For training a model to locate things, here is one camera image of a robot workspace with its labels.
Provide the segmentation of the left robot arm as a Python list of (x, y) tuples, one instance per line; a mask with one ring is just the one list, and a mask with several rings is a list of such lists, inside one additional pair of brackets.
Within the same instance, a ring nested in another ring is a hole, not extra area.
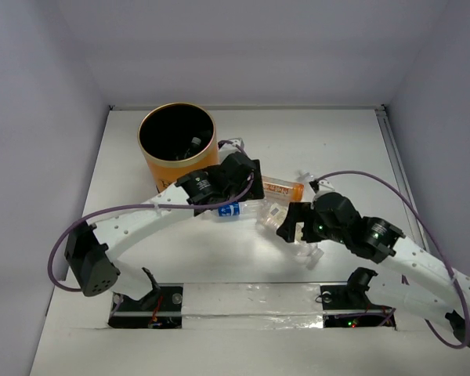
[(114, 217), (94, 223), (79, 220), (68, 232), (65, 250), (78, 291), (86, 297), (112, 291), (130, 298), (140, 309), (153, 307), (161, 289), (153, 274), (119, 258), (141, 240), (177, 222), (263, 197), (259, 160), (234, 152), (221, 164), (178, 178), (143, 204), (117, 208)]

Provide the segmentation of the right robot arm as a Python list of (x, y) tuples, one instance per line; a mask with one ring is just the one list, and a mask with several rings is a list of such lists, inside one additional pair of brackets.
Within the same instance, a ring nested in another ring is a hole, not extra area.
[(405, 309), (438, 324), (470, 348), (470, 276), (419, 247), (401, 229), (377, 217), (363, 217), (351, 201), (337, 192), (319, 193), (312, 202), (292, 202), (277, 229), (287, 243), (295, 241), (302, 225), (302, 241), (313, 244), (331, 240), (355, 256), (397, 272), (409, 284), (377, 281), (377, 273), (359, 268), (345, 287), (346, 301), (355, 307), (368, 302)]

